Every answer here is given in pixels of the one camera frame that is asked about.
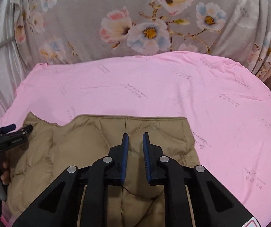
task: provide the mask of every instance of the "pink sheet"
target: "pink sheet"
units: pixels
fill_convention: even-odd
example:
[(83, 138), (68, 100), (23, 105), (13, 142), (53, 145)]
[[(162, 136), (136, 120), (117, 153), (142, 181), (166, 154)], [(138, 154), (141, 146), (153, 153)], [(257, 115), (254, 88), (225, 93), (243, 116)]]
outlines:
[(28, 112), (64, 125), (79, 114), (187, 117), (202, 165), (265, 227), (271, 221), (271, 92), (240, 63), (191, 52), (38, 64), (0, 126)]

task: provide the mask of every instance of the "silver screw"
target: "silver screw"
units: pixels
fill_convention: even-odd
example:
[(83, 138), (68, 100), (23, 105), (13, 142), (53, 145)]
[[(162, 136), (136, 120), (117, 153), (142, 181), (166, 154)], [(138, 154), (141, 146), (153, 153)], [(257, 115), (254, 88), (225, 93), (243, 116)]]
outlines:
[(112, 157), (109, 157), (109, 156), (104, 157), (104, 158), (103, 158), (103, 162), (105, 162), (105, 163), (110, 163), (110, 162), (112, 162)]
[(169, 158), (167, 156), (161, 156), (160, 157), (160, 162), (168, 162)]
[(198, 165), (196, 168), (195, 168), (199, 173), (203, 173), (205, 171), (205, 168), (201, 165)]
[(77, 171), (77, 168), (75, 166), (70, 166), (70, 167), (67, 168), (67, 171), (69, 173), (74, 173), (75, 171)]

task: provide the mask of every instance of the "triangular cutout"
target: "triangular cutout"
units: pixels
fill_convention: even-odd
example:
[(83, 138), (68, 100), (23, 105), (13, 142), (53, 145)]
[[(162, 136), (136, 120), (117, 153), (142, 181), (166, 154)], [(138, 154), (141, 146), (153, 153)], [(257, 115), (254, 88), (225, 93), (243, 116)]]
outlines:
[(61, 182), (54, 190), (40, 203), (39, 208), (55, 213), (62, 195), (65, 182)]
[(233, 207), (230, 200), (214, 185), (213, 182), (207, 181), (207, 186), (217, 212), (223, 212)]

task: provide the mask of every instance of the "quilted fabric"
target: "quilted fabric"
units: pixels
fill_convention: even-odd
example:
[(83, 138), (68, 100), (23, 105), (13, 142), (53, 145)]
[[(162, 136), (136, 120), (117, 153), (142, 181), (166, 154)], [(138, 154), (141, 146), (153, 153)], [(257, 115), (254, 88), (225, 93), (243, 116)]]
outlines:
[(108, 226), (165, 226), (162, 186), (149, 186), (145, 176), (142, 136), (162, 147), (180, 164), (199, 164), (194, 138), (186, 118), (102, 117), (81, 115), (65, 126), (47, 123), (29, 113), (29, 144), (8, 151), (11, 183), (7, 204), (18, 217), (68, 166), (83, 168), (108, 155), (129, 135), (124, 187), (109, 187)]

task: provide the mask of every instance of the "gray floral fabric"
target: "gray floral fabric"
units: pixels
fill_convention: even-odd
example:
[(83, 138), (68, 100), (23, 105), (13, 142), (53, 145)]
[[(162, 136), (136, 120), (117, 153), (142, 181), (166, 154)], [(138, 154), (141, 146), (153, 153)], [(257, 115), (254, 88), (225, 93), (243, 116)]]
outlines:
[(271, 76), (271, 0), (12, 0), (29, 68), (193, 51)]

